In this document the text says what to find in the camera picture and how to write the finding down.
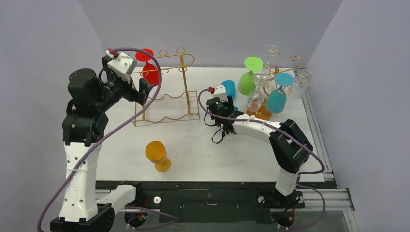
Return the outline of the red plastic goblet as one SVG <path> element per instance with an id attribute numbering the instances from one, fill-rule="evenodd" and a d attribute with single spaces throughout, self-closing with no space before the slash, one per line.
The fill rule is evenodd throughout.
<path id="1" fill-rule="evenodd" d="M 143 66 L 141 75 L 142 77 L 149 83 L 154 86 L 159 84 L 159 71 L 157 67 L 151 63 L 149 63 L 152 58 L 145 53 L 137 52 L 135 54 L 135 58 L 137 61 L 144 62 L 145 65 Z"/>

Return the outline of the tall gold wire glass rack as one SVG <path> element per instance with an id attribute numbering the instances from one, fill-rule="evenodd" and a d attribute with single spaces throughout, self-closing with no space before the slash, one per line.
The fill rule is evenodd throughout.
<path id="1" fill-rule="evenodd" d="M 159 121 L 152 121 L 146 118 L 146 112 L 142 112 L 141 114 L 141 119 L 138 120 L 137 118 L 135 118 L 132 123 L 134 126 L 137 125 L 138 122 L 149 122 L 149 123 L 162 123 L 163 121 L 167 120 L 167 121 L 180 121 L 183 118 L 187 117 L 187 116 L 197 116 L 200 117 L 200 113 L 198 111 L 194 112 L 192 111 L 192 104 L 190 102 L 190 97 L 191 96 L 195 96 L 195 102 L 199 103 L 198 100 L 198 92 L 195 91 L 189 91 L 188 87 L 187 87 L 187 79 L 186 79 L 186 71 L 188 69 L 189 66 L 191 66 L 194 62 L 195 62 L 195 56 L 190 54 L 190 53 L 186 53 L 186 49 L 184 47 L 180 47 L 176 50 L 176 54 L 172 54 L 169 55 L 167 50 L 160 50 L 158 52 L 158 56 L 156 58 L 168 58 L 168 57 L 179 57 L 179 61 L 180 61 L 180 65 L 178 66 L 174 66 L 174 67 L 165 67 L 165 68 L 161 68 L 161 71 L 159 71 L 159 74 L 165 75 L 169 72 L 170 69 L 178 69 L 179 72 L 182 73 L 182 77 L 183 77 L 183 83 L 184 83 L 184 92 L 182 94 L 180 94 L 179 96 L 171 96 L 167 93 L 165 93 L 162 97 L 160 98 L 155 98 L 154 100 L 159 101 L 162 100 L 166 97 L 170 98 L 170 99 L 179 99 L 181 97 L 185 97 L 186 100 L 186 113 L 184 115 L 182 115 L 179 118 L 173 118 L 173 117 L 168 117 L 168 116 L 164 116 L 161 120 Z M 138 72 L 133 72 L 134 74 L 139 74 L 141 77 L 141 71 Z"/>

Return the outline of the blue plastic goblet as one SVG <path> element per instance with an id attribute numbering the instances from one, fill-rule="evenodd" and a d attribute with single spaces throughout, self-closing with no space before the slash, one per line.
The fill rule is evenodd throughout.
<path id="1" fill-rule="evenodd" d="M 226 93 L 227 96 L 232 96 L 233 100 L 236 95 L 236 87 L 235 87 L 235 82 L 233 80 L 225 80 L 221 83 L 221 85 L 224 85 L 226 88 Z"/>
<path id="2" fill-rule="evenodd" d="M 291 87 L 294 80 L 290 74 L 283 72 L 276 74 L 274 80 L 276 89 L 269 94 L 266 109 L 273 114 L 278 114 L 284 110 L 287 100 L 286 91 L 283 88 Z"/>

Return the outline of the green plastic goblet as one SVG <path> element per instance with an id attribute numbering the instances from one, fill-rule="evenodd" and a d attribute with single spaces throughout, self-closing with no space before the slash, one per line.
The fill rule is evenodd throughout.
<path id="1" fill-rule="evenodd" d="M 253 82 L 254 71 L 261 70 L 264 63 L 259 57 L 251 56 L 244 60 L 244 65 L 248 72 L 240 77 L 237 90 L 242 95 L 248 95 L 256 89 L 256 84 Z"/>

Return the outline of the gold hook rack wooden base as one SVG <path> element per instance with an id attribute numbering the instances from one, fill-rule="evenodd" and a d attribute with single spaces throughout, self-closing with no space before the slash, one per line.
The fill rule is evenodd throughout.
<path id="1" fill-rule="evenodd" d="M 278 73 L 280 73 L 280 72 L 281 72 L 281 73 L 283 73 L 283 72 L 284 72 L 284 73 L 288 73 L 288 74 L 290 74 L 290 75 L 294 78 L 294 77 L 295 77 L 294 71 L 295 71 L 296 69 L 298 69 L 298 68 L 301 69 L 301 66 L 304 64 L 304 60 L 303 60 L 300 56 L 292 55 L 292 56 L 289 57 L 289 61 L 293 62 L 295 65 L 294 65 L 293 67 L 291 67 L 291 68 L 281 68 L 281 67 L 279 66 L 279 64 L 278 64 L 278 68 L 279 68 Z M 261 72 L 262 72 L 262 69 L 259 70 L 259 71 L 254 71 L 254 74 L 256 74 L 256 73 L 261 73 Z M 248 109 L 247 109 L 246 113 L 247 113 L 248 115 L 254 115 L 256 118 L 263 119 L 263 120 L 268 120 L 268 119 L 271 117 L 271 115 L 272 115 L 273 113 L 269 112 L 269 111 L 266 109 L 266 102 L 267 102 L 267 99 L 268 99 L 269 94 L 270 94 L 273 90 L 276 89 L 276 87 L 275 87 L 275 80 L 274 80 L 275 75 L 271 75 L 271 76 L 272 76 L 272 77 L 271 77 L 271 80 L 272 80 L 272 81 L 271 81 L 271 84 L 269 84 L 268 87 L 264 89 L 264 97 L 265 97 L 265 99 L 264 99 L 264 102 L 263 102 L 261 108 L 260 108 L 258 111 L 256 111 L 256 112 L 250 112 L 250 111 L 248 111 Z M 290 93 L 291 93 L 291 87 L 285 86 L 283 89 L 286 91 L 287 99 L 290 98 L 289 95 L 290 95 Z"/>

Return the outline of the orange plastic goblet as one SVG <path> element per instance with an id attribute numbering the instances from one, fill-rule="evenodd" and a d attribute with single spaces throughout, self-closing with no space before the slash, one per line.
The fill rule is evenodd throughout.
<path id="1" fill-rule="evenodd" d="M 145 154 L 158 172 L 166 172 L 170 169 L 171 161 L 167 157 L 166 148 L 161 141 L 150 142 L 146 146 Z"/>

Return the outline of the small clear front wine glass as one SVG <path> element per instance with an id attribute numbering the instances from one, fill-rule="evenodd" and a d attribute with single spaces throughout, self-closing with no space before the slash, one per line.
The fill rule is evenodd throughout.
<path id="1" fill-rule="evenodd" d="M 267 56 L 267 60 L 263 65 L 262 73 L 275 75 L 278 73 L 278 64 L 280 61 L 280 51 L 275 45 L 268 44 L 264 46 L 264 54 Z"/>

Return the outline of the clear patterned wine glass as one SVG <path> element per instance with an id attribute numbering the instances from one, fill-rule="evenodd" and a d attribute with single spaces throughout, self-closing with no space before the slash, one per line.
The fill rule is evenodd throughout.
<path id="1" fill-rule="evenodd" d="M 292 99 L 303 98 L 312 77 L 313 75 L 309 70 L 307 69 L 298 70 L 294 77 L 294 83 L 291 86 L 291 93 L 289 97 Z"/>

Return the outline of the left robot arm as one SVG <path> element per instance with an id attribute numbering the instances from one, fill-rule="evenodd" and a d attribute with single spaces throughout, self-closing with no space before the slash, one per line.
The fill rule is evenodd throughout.
<path id="1" fill-rule="evenodd" d="M 134 89 L 132 80 L 124 80 L 108 67 L 104 71 L 107 82 L 91 68 L 81 68 L 69 76 L 71 99 L 62 123 L 66 180 L 59 188 L 64 201 L 58 217 L 50 222 L 53 232 L 107 232 L 120 209 L 144 203 L 144 194 L 130 184 L 119 185 L 106 199 L 95 197 L 97 161 L 107 137 L 107 111 L 121 99 L 144 106 L 153 89 L 143 78 L 139 89 Z"/>

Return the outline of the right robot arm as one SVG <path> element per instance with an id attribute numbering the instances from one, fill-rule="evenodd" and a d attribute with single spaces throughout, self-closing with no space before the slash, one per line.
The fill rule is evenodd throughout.
<path id="1" fill-rule="evenodd" d="M 286 206 L 297 189 L 302 167 L 309 159 L 313 146 L 293 120 L 274 123 L 249 116 L 234 110 L 218 97 L 207 100 L 207 111 L 215 125 L 225 134 L 241 134 L 271 145 L 277 164 L 280 166 L 278 180 L 273 192 L 273 201 Z"/>

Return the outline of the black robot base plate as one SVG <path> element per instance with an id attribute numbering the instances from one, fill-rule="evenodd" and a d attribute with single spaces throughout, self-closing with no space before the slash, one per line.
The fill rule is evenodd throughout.
<path id="1" fill-rule="evenodd" d="M 305 203 L 302 192 L 282 196 L 274 182 L 140 182 L 136 199 L 127 206 L 166 213 L 160 222 L 175 216 L 181 223 L 264 223 L 272 213 L 287 217 Z"/>

